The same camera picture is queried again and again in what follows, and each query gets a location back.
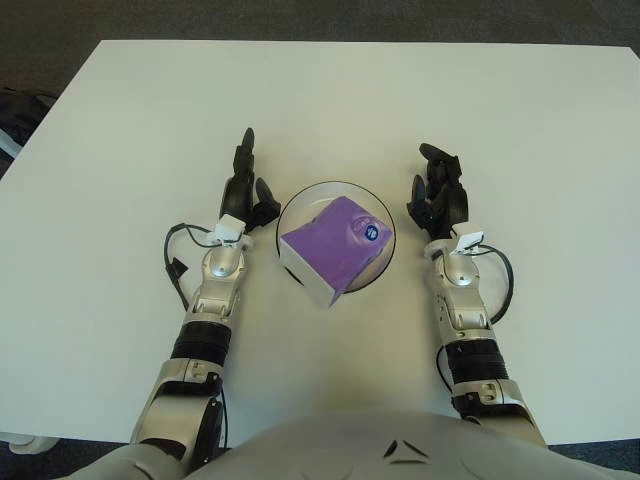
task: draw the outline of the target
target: black bag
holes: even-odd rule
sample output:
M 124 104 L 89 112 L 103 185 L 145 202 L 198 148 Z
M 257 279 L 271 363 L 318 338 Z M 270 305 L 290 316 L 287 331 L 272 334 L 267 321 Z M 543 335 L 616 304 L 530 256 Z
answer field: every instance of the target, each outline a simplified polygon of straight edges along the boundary
M 57 99 L 44 90 L 0 88 L 0 129 L 18 145 L 24 146 L 27 143 L 49 112 L 53 102 L 45 103 L 42 97 L 53 101 Z

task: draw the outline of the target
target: blue logo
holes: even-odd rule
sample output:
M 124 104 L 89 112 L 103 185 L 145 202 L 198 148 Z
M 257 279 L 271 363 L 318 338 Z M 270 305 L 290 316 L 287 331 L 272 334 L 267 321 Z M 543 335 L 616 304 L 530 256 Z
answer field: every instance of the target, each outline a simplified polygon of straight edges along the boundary
M 369 225 L 367 226 L 364 235 L 373 242 L 376 238 L 378 238 L 378 228 L 375 225 Z

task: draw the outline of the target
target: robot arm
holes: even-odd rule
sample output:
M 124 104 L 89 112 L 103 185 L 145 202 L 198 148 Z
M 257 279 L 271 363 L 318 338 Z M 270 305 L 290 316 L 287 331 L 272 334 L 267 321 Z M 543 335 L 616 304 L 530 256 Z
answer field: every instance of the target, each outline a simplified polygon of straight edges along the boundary
M 484 234 L 468 222 L 458 158 L 426 144 L 420 151 L 428 160 L 428 184 L 416 176 L 407 208 L 432 238 L 424 251 L 427 283 L 453 376 L 452 404 L 463 419 L 544 446 L 518 384 L 507 374 L 480 297 L 480 275 L 469 254 Z
M 280 213 L 280 204 L 260 178 L 260 202 L 253 205 L 253 142 L 253 130 L 248 129 L 236 148 L 221 218 L 208 236 L 211 248 L 202 261 L 202 283 L 131 437 L 132 444 L 153 445 L 175 458 L 182 476 L 224 452 L 219 448 L 223 408 L 217 398 L 246 275 L 244 252 L 251 247 L 245 232 Z

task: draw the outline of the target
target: purple tissue box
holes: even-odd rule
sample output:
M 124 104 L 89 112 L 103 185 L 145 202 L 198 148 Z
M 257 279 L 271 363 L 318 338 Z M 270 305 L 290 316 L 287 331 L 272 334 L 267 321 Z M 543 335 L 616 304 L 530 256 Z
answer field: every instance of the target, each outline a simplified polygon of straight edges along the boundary
M 328 307 L 391 236 L 391 229 L 360 205 L 338 197 L 311 222 L 280 237 L 280 262 Z

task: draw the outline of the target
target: robot forearm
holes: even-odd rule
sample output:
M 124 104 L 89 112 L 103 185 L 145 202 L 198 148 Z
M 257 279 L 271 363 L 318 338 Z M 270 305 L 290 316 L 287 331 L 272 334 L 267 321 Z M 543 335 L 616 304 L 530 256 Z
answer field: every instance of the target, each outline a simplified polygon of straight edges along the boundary
M 509 379 L 480 297 L 478 269 L 463 253 L 460 239 L 436 240 L 425 249 L 431 259 L 428 284 L 453 376 L 453 406 L 464 419 L 545 445 L 518 384 Z

